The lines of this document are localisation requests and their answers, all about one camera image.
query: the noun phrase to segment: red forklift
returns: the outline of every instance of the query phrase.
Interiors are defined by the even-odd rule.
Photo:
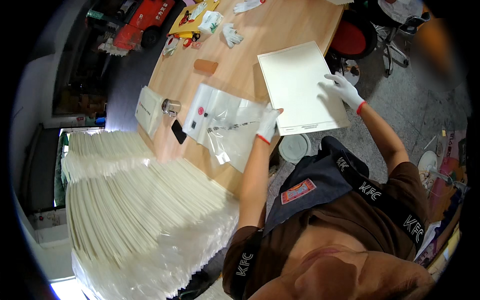
[[[148,48],[160,40],[160,27],[174,4],[175,0],[124,0],[119,7],[103,2],[88,11],[86,22],[104,32],[105,39],[113,38],[117,48]]]

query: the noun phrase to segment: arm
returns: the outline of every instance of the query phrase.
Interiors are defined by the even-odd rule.
[[[342,100],[353,108],[362,118],[387,164],[388,174],[390,175],[400,163],[408,161],[407,151],[398,135],[393,131],[392,127],[359,96],[357,89],[338,72],[336,72],[335,75],[326,74],[325,78],[336,81],[338,85],[324,86],[324,88],[329,87],[337,92]]]
[[[276,118],[282,112],[283,109],[272,109],[272,106],[268,104],[260,120],[260,127],[253,141],[247,165],[243,171],[238,228],[245,226],[261,228],[264,226],[270,142],[275,134]]]
[[[389,175],[400,163],[409,161],[407,151],[398,135],[370,105],[362,105],[359,115],[377,144],[387,164]]]

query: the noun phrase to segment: metal cup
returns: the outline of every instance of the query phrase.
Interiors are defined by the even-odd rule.
[[[162,112],[170,117],[176,117],[180,112],[181,103],[177,100],[165,99],[162,103]]]

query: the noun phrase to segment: badge on apron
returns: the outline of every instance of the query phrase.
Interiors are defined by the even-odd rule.
[[[306,180],[282,193],[282,204],[286,204],[297,198],[300,198],[303,195],[310,193],[315,188],[315,184],[307,178]]]

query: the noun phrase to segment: light wood tabletop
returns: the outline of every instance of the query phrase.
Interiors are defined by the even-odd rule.
[[[203,34],[200,49],[184,48],[182,41],[172,56],[160,57],[148,87],[161,96],[181,102],[177,116],[183,125],[200,83],[210,85],[250,101],[269,101],[257,55],[309,41],[316,41],[325,54],[331,43],[344,6],[326,0],[266,0],[250,11],[235,15],[233,7],[242,0],[220,0],[215,11],[224,19],[213,35]],[[223,24],[233,23],[244,40],[228,48],[222,34]],[[218,62],[212,76],[193,69],[196,59]],[[153,140],[138,127],[146,144],[161,163],[184,157],[230,192],[238,195],[242,174],[230,164],[213,168],[208,149],[187,137],[180,145],[171,130],[174,118],[164,116]],[[278,142],[276,138],[271,149]]]

